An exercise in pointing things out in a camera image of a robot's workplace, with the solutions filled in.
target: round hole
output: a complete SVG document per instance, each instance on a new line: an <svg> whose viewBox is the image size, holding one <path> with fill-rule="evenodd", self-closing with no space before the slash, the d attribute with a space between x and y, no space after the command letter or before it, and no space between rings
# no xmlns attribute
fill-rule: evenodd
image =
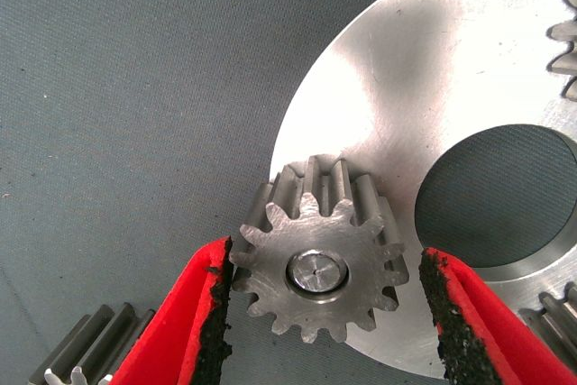
<svg viewBox="0 0 577 385"><path fill-rule="evenodd" d="M500 126L457 143L419 189L421 243L475 268L542 249L575 208L577 162L567 143L534 125Z"/></svg>

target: machined surface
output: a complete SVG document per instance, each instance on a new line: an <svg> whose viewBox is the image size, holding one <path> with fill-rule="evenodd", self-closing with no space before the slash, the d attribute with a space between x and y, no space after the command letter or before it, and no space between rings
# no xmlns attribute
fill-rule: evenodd
<svg viewBox="0 0 577 385"><path fill-rule="evenodd" d="M446 151L505 124L551 128L574 149L577 104L562 95L569 78L547 68L563 51L548 31L573 17L564 0L377 1L305 77L280 128L271 176L316 154L327 155L326 164L346 158L353 175L371 173L407 243L409 273L417 275L417 194ZM573 213L540 251L478 271L513 311L538 309L539 292L560 298L574 278L576 230ZM393 367L441 377L418 279L397 294L396 314L375 310L372 333L349 325L347 343Z"/></svg>
<svg viewBox="0 0 577 385"><path fill-rule="evenodd" d="M259 188L241 235L233 288L256 294L251 316L273 313L274 333L297 325L306 343L319 329L343 342L351 322L373 330L373 308L396 309L393 286L408 279L386 198L370 175L349 179L344 160L285 166Z"/></svg>

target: metal disc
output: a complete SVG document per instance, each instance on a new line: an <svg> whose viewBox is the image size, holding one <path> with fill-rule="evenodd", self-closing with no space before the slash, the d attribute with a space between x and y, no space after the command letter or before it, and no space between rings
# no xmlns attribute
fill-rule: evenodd
<svg viewBox="0 0 577 385"><path fill-rule="evenodd" d="M577 140L577 103L561 96L566 76L547 64L566 50L547 37L571 20L563 0L378 0L316 61L279 131L270 174L284 164L343 156L370 172L398 219L410 281L396 312L375 310L377 329L348 326L347 343L387 365L442 377L436 330L418 279L419 187L456 143L506 124L552 128ZM575 222L542 250L479 269L515 312L538 308L536 294L563 294L574 278Z"/></svg>

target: red plastic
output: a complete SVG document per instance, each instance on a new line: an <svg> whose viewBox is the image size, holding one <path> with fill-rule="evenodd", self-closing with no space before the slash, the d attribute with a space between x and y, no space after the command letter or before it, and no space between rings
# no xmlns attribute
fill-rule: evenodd
<svg viewBox="0 0 577 385"><path fill-rule="evenodd" d="M214 241L190 259L111 385L190 383L200 350L200 331L215 307L210 289L222 278L228 240Z"/></svg>
<svg viewBox="0 0 577 385"><path fill-rule="evenodd" d="M447 291L464 320L487 348L504 385L577 385L577 377L489 289L474 270L445 252L438 254Z"/></svg>

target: metal gear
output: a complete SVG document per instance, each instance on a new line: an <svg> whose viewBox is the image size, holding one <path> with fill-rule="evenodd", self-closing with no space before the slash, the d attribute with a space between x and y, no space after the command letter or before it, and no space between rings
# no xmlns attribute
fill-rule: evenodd
<svg viewBox="0 0 577 385"><path fill-rule="evenodd" d="M550 293L539 295L540 311L523 309L519 313L531 330L573 372L577 373L577 287L572 281L565 287L565 297L555 299Z"/></svg>
<svg viewBox="0 0 577 385"><path fill-rule="evenodd" d="M567 0L569 5L577 8L577 0ZM577 21L560 23L550 31L551 38L557 41L569 42L571 47L568 52L559 56L551 63L551 70L557 74L572 76L563 94L567 99L577 101Z"/></svg>
<svg viewBox="0 0 577 385"><path fill-rule="evenodd" d="M44 379L48 385L67 385L67 383L54 374L51 369L46 370L44 373ZM89 385L86 376L82 372L82 367L77 366L72 369L70 380L70 385ZM108 385L111 380L112 375L107 374L103 379L98 381L97 385Z"/></svg>
<svg viewBox="0 0 577 385"><path fill-rule="evenodd" d="M259 188L241 235L233 288L255 294L249 315L275 314L278 335L298 325L306 343L321 328L343 342L351 322L373 330L372 309L396 309L393 286L408 281L389 203L370 175L351 182L344 160L323 171L311 157L303 175L285 166Z"/></svg>

